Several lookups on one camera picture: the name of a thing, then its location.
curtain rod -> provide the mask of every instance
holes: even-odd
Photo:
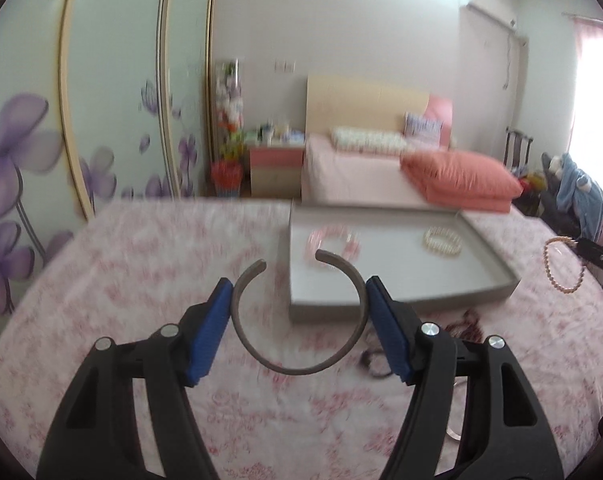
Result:
[[[603,25],[603,20],[598,20],[597,18],[589,18],[588,16],[579,16],[578,14],[571,14],[570,12],[562,12],[562,16],[567,16],[568,18],[572,18],[574,20],[582,20],[584,22],[598,23],[599,25]]]

blue gripper pad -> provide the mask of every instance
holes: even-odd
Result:
[[[370,316],[386,354],[390,370],[403,382],[407,382],[413,374],[408,362],[408,340],[392,314],[390,305],[372,280],[366,282],[366,291],[368,292]]]
[[[190,345],[190,367],[187,375],[192,384],[199,384],[199,379],[206,377],[210,372],[221,337],[230,319],[231,299],[232,283],[226,280],[216,297],[211,298],[213,303],[210,310],[201,323],[197,337]]]

pink drawer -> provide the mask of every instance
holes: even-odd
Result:
[[[250,148],[250,167],[300,168],[304,148]]]

white tray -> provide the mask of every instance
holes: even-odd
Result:
[[[364,280],[377,275],[397,301],[418,312],[461,308],[508,298],[519,283],[515,272],[475,228],[455,211],[350,206],[293,205],[290,213],[290,318],[293,322],[356,319],[357,292],[339,270],[306,257],[310,234],[330,224],[355,233],[360,254],[352,261]],[[462,239],[459,256],[427,251],[430,227],[454,229]],[[344,243],[326,240],[323,249],[340,253]]]

air conditioner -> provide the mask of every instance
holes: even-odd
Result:
[[[498,0],[464,0],[462,7],[475,9],[508,30],[517,30],[515,11]]]

